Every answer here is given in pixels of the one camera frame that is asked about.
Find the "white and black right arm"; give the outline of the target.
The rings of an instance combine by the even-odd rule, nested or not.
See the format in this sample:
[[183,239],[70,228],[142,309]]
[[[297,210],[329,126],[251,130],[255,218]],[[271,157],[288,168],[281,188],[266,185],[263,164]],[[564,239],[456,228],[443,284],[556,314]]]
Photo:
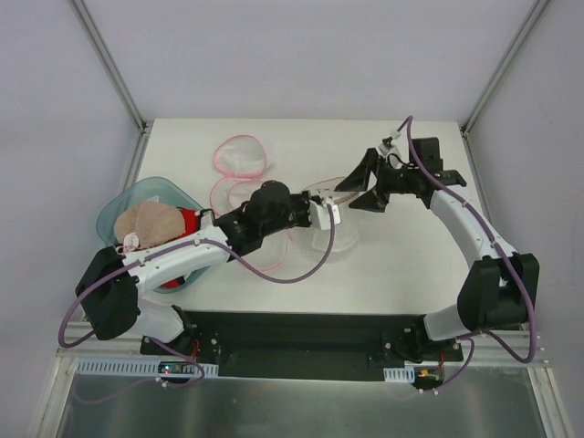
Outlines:
[[518,253],[474,209],[465,179],[443,167],[437,138],[413,140],[406,163],[392,152],[391,139],[367,149],[336,191],[357,193],[350,208],[372,213],[384,212],[394,194],[415,196],[441,220],[469,267],[455,303],[422,318],[422,330],[411,336],[412,353],[431,360],[444,340],[528,322],[535,310],[537,259]]

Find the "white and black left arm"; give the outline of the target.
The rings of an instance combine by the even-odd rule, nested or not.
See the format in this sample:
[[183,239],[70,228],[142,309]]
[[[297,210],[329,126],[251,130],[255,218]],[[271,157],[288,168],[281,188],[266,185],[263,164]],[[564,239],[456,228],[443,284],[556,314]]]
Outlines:
[[191,235],[133,253],[114,246],[99,250],[78,283],[73,306],[83,309],[91,335],[99,340],[133,333],[182,355],[193,344],[182,310],[155,304],[146,294],[181,275],[244,262],[266,237],[291,228],[324,230],[334,238],[340,222],[331,198],[291,193],[283,183],[268,181],[233,211],[219,217],[205,214],[203,225]]

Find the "cream mesh laundry bag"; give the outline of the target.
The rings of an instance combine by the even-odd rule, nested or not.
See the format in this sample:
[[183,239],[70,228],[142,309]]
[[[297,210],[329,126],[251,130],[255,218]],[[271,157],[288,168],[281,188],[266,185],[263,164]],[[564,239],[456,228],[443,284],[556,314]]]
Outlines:
[[[311,194],[330,197],[339,207],[341,222],[336,226],[332,253],[349,250],[357,243],[360,236],[355,214],[349,209],[349,204],[359,196],[359,193],[335,192],[334,189],[341,181],[342,177],[336,177],[315,182],[305,188]],[[294,228],[288,236],[292,242],[313,251],[325,252],[329,244],[329,230]]]

